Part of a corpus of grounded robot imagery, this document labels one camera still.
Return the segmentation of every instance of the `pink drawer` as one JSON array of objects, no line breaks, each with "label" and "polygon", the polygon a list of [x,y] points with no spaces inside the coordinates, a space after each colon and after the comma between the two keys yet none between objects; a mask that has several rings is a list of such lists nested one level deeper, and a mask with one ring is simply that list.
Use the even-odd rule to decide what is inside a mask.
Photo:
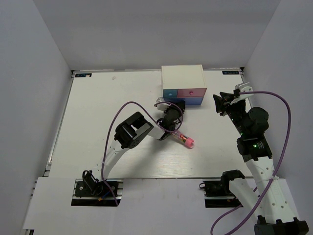
[{"label": "pink drawer", "polygon": [[206,88],[180,89],[178,90],[177,98],[204,96],[205,92]]}]

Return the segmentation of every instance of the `white tabletop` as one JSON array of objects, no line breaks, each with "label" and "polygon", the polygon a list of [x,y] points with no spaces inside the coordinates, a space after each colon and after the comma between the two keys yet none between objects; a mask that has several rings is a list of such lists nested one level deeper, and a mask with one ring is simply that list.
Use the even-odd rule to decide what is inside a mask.
[{"label": "white tabletop", "polygon": [[[181,131],[194,139],[195,147],[188,149],[171,138],[157,141],[147,136],[123,155],[109,178],[208,178],[233,169],[251,176],[237,150],[239,134],[228,117],[215,112],[212,97],[219,92],[232,92],[242,82],[241,77],[223,75],[221,71],[205,71],[204,76],[207,92],[203,103],[187,106],[181,126]],[[160,70],[94,72],[91,77],[76,77],[49,176],[81,178],[83,170],[100,162],[109,125],[119,108],[127,101],[136,101],[158,119],[163,113],[153,105],[161,95]],[[127,106],[113,130],[136,111],[144,114],[135,105]]]}]

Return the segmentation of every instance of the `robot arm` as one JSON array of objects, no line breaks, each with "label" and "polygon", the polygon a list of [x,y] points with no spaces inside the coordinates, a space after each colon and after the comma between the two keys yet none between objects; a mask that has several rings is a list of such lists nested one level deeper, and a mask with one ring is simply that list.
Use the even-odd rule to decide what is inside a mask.
[{"label": "robot arm", "polygon": [[[298,221],[282,193],[278,177],[272,176],[274,172],[272,153],[264,136],[268,129],[268,113],[259,107],[253,107],[246,112],[245,99],[251,94],[239,95],[239,92],[245,91],[252,91],[249,83],[237,85],[233,94],[221,92],[221,96],[213,95],[213,98],[217,113],[221,116],[228,115],[241,135],[237,139],[237,147],[252,173],[260,194],[265,190],[269,180],[273,179],[254,213],[257,220],[255,234],[304,235],[309,230],[307,223]],[[243,179],[240,171],[236,170],[236,174],[233,173],[233,171],[223,173],[222,185],[225,191],[232,192],[245,208],[251,210],[258,197]]]},{"label": "robot arm", "polygon": [[[180,101],[176,103],[176,105],[182,110],[182,112],[185,111],[185,101]],[[180,122],[179,118],[181,117],[181,112],[174,105],[162,106],[162,108],[165,116],[157,121],[159,126],[152,125],[140,112],[134,113],[117,126],[114,140],[108,147],[105,162],[103,163],[101,158],[101,161],[99,161],[93,170],[85,170],[83,172],[85,188],[91,195],[101,196],[102,194],[105,194],[101,171],[103,170],[103,178],[106,180],[110,171],[123,154],[128,150],[135,148],[146,136],[151,136],[162,141],[171,135],[171,133],[165,132],[163,129],[174,131],[176,124]]]}]

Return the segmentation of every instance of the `pink object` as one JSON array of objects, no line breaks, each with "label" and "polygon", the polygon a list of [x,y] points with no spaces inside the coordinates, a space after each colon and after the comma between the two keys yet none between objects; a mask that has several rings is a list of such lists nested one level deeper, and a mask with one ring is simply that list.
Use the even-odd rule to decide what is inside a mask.
[{"label": "pink object", "polygon": [[205,95],[206,88],[179,89],[177,98],[202,97]]},{"label": "pink object", "polygon": [[172,133],[172,136],[176,139],[179,140],[181,142],[183,142],[183,144],[185,146],[187,146],[188,148],[193,148],[195,142],[192,138],[189,138],[188,136],[185,136],[182,132],[180,131],[176,131],[174,133]]},{"label": "pink object", "polygon": [[188,147],[188,148],[193,148],[194,145],[195,145],[195,142],[192,138],[188,138],[185,142],[185,145]]}]

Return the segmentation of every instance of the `white table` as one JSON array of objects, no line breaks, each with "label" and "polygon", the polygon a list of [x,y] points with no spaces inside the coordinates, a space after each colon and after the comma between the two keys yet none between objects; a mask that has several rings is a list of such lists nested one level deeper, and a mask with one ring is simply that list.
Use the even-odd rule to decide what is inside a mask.
[{"label": "white table", "polygon": [[[208,178],[234,169],[251,176],[237,150],[239,134],[228,117],[216,113],[212,97],[221,91],[231,93],[241,77],[221,71],[204,75],[208,89],[203,103],[187,106],[181,127],[195,140],[195,147],[190,150],[171,138],[157,141],[147,136],[120,159],[109,178]],[[136,101],[158,119],[163,113],[153,105],[161,95],[160,70],[93,72],[91,77],[74,78],[49,176],[81,178],[83,170],[100,162],[109,125],[119,108]],[[127,106],[113,130],[136,111],[144,114],[135,105]]]},{"label": "white table", "polygon": [[[205,208],[201,179],[125,179],[118,207],[71,206],[75,179],[39,178],[23,228],[34,235],[208,235],[213,222],[229,208]],[[251,188],[253,179],[248,179]],[[280,185],[296,208],[286,180]],[[245,208],[226,216],[216,235],[229,232],[248,214]],[[251,235],[250,219],[237,235]]]}]

